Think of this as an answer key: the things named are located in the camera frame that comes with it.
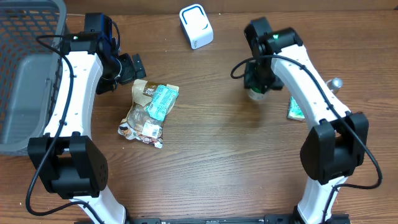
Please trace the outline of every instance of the gray plastic bin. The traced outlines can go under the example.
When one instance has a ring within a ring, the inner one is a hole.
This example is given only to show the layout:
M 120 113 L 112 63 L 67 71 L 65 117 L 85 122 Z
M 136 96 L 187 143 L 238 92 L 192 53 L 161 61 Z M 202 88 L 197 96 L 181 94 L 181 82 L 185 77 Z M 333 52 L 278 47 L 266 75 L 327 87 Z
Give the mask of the gray plastic bin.
M 35 37 L 64 34 L 66 15 L 61 0 L 0 1 L 0 154 L 27 155 L 29 139 L 43 135 L 62 61 Z M 59 41 L 44 40 L 56 48 Z

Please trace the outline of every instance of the table surface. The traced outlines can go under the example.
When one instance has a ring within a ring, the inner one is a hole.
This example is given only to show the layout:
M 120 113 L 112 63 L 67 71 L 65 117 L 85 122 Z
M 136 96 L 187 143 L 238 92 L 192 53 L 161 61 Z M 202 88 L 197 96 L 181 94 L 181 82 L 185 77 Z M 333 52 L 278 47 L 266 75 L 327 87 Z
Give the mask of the table surface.
M 307 180 L 299 158 L 306 124 L 286 119 L 286 88 L 253 102 L 243 81 L 229 77 L 238 62 L 251 56 L 243 29 L 261 16 L 274 30 L 293 27 L 322 78 L 344 80 L 338 98 L 369 119 L 368 146 L 384 182 L 376 190 L 341 190 L 333 212 L 349 213 L 353 223 L 396 223 L 398 11 L 210 14 L 214 41 L 198 50 L 190 49 L 177 15 L 112 16 L 121 31 L 122 51 L 140 54 L 146 80 L 180 87 L 164 125 L 163 149 L 117 133 L 132 103 L 132 84 L 96 96 L 92 135 L 108 160 L 114 196 L 133 217 L 253 217 L 292 211 Z M 84 17 L 69 17 L 67 24 L 79 32 Z M 47 217 L 27 213 L 25 194 L 33 173 L 28 157 L 0 156 L 1 223 L 87 219 L 78 207 Z M 348 182 L 369 185 L 376 179 L 365 158 Z M 63 203 L 37 183 L 34 209 Z

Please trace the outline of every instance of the black cable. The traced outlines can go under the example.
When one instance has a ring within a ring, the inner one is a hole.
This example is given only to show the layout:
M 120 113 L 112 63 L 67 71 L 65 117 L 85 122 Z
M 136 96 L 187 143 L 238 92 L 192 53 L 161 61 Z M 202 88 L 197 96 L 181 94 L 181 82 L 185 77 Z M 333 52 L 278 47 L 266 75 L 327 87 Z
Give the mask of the black cable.
M 118 33 L 118 43 L 116 44 L 116 49 L 115 49 L 115 51 L 117 53 L 120 48 L 120 32 L 119 32 L 118 25 L 114 21 L 112 21 L 112 24 L 113 24 L 114 28 L 116 29 L 116 32 Z
M 331 200 L 333 198 L 333 195 L 335 193 L 335 191 L 338 190 L 338 188 L 340 187 L 351 187 L 351 188 L 355 188 L 355 189 L 364 189 L 364 190 L 370 190 L 370 189 L 375 189 L 377 187 L 379 187 L 381 185 L 383 176 L 382 176 L 382 172 L 381 169 L 379 167 L 379 164 L 377 163 L 376 158 L 373 156 L 373 154 L 371 153 L 371 151 L 368 149 L 368 147 L 366 147 L 366 145 L 362 142 L 362 140 L 360 140 L 360 138 L 358 137 L 358 135 L 354 132 L 354 130 L 347 124 L 347 122 L 337 113 L 337 111 L 335 110 L 335 107 L 333 106 L 333 104 L 330 103 L 328 97 L 326 96 L 325 92 L 322 90 L 322 87 L 320 86 L 320 84 L 318 83 L 317 79 L 313 76 L 313 74 L 311 73 L 311 71 L 303 64 L 301 64 L 300 62 L 288 58 L 288 57 L 284 57 L 284 56 L 280 56 L 280 55 L 262 55 L 260 57 L 252 57 L 252 58 L 248 58 L 246 60 L 243 60 L 242 62 L 240 62 L 239 64 L 237 64 L 237 66 L 235 66 L 232 71 L 231 71 L 231 77 L 232 78 L 242 78 L 244 77 L 245 74 L 240 75 L 238 77 L 235 77 L 233 74 L 235 72 L 236 69 L 238 69 L 241 65 L 243 65 L 244 63 L 250 62 L 252 60 L 257 60 L 257 59 L 262 59 L 262 58 L 278 58 L 278 59 L 282 59 L 282 60 L 286 60 L 288 62 L 291 62 L 297 66 L 300 67 L 300 69 L 304 70 L 304 72 L 306 72 L 308 74 L 308 76 L 312 79 L 312 81 L 314 82 L 315 86 L 317 86 L 319 93 L 321 94 L 322 98 L 325 100 L 326 105 L 328 106 L 328 108 L 333 112 L 333 114 L 340 120 L 340 122 L 343 124 L 345 130 L 347 132 L 349 132 L 349 134 L 354 138 L 354 140 L 364 149 L 364 151 L 366 152 L 366 154 L 369 156 L 370 160 L 372 161 L 373 165 L 376 168 L 376 172 L 377 172 L 377 176 L 378 176 L 378 180 L 377 183 L 375 183 L 374 185 L 371 186 L 362 186 L 362 185 L 355 185 L 355 184 L 336 184 L 335 186 L 333 186 L 330 195 L 328 197 L 328 200 L 326 201 L 326 205 L 325 205 L 325 209 L 323 211 L 323 216 L 322 216 L 322 224 L 324 224 L 326 222 L 326 211 L 329 209 Z
M 63 58 L 65 60 L 65 62 L 67 63 L 68 67 L 69 67 L 69 71 L 70 71 L 70 83 L 69 83 L 69 91 L 68 91 L 68 96 L 67 96 L 67 100 L 65 102 L 65 108 L 63 109 L 63 113 L 62 113 L 62 117 L 60 120 L 60 126 L 57 129 L 57 132 L 55 133 L 54 139 L 51 142 L 49 148 L 47 149 L 47 152 L 45 153 L 42 161 L 40 162 L 39 166 L 36 169 L 36 172 L 33 176 L 32 182 L 29 185 L 29 189 L 27 191 L 26 194 L 26 199 L 25 199 L 25 205 L 26 205 L 26 209 L 27 211 L 32 214 L 32 215 L 36 215 L 36 216 L 44 216 L 44 215 L 50 215 L 53 214 L 57 211 L 63 210 L 64 208 L 70 207 L 72 205 L 83 205 L 83 207 L 87 207 L 87 209 L 93 214 L 93 216 L 97 219 L 97 221 L 101 224 L 104 224 L 104 222 L 100 219 L 100 217 L 98 216 L 98 214 L 94 211 L 94 209 L 87 203 L 87 202 L 83 202 L 83 201 L 76 201 L 76 202 L 70 202 L 70 203 L 66 203 L 65 205 L 59 206 L 57 208 L 51 209 L 49 211 L 46 212 L 36 212 L 32 209 L 32 207 L 30 206 L 30 197 L 32 196 L 32 192 L 33 192 L 33 188 L 36 184 L 37 178 L 39 177 L 40 171 L 43 169 L 43 164 L 44 162 L 49 158 L 49 156 L 52 154 L 52 152 L 54 151 L 54 146 L 55 143 L 57 142 L 58 137 L 61 134 L 63 125 L 65 124 L 65 118 L 67 117 L 67 113 L 68 113 L 68 108 L 69 108 L 69 104 L 70 104 L 70 100 L 72 98 L 72 90 L 73 90 L 73 79 L 74 79 L 74 74 L 73 74 L 73 67 L 70 63 L 70 61 L 66 58 L 66 56 L 64 54 L 62 54 L 60 51 L 58 51 L 57 49 L 45 44 L 44 42 L 42 42 L 40 39 L 43 38 L 54 38 L 54 37 L 59 37 L 59 38 L 64 38 L 63 35 L 40 35 L 38 37 L 36 37 L 36 41 L 42 45 L 43 47 L 55 52 L 56 54 L 58 54 L 59 56 L 61 56 L 61 58 Z

